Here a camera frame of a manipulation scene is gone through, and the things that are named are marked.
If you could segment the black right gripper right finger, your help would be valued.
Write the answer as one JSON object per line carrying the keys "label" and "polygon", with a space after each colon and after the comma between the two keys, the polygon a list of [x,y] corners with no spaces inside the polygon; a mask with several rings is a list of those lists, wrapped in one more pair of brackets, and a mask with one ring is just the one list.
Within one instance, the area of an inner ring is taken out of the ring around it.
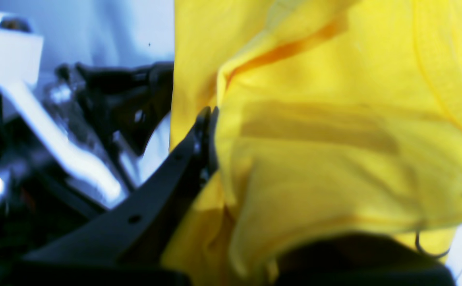
{"label": "black right gripper right finger", "polygon": [[451,271],[415,240],[415,249],[386,236],[348,235],[290,251],[276,286],[454,286]]}

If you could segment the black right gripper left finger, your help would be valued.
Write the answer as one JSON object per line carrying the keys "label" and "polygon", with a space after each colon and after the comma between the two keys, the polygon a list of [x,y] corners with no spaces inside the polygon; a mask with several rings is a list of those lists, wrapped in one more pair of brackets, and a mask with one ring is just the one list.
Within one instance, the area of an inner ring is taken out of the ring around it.
{"label": "black right gripper left finger", "polygon": [[218,167],[217,107],[205,107],[187,136],[123,203],[25,255],[14,286],[189,286],[160,256],[191,203]]}

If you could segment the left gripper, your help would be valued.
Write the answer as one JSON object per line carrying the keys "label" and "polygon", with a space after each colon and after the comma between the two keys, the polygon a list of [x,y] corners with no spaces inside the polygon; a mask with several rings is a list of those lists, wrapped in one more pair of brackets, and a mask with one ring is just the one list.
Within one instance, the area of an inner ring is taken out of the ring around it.
{"label": "left gripper", "polygon": [[[75,87],[76,102],[104,149],[117,155],[120,135],[143,154],[171,110],[173,62],[135,68],[63,64],[56,75]],[[106,193],[64,170],[20,117],[0,120],[0,260],[37,248],[109,209]]]}

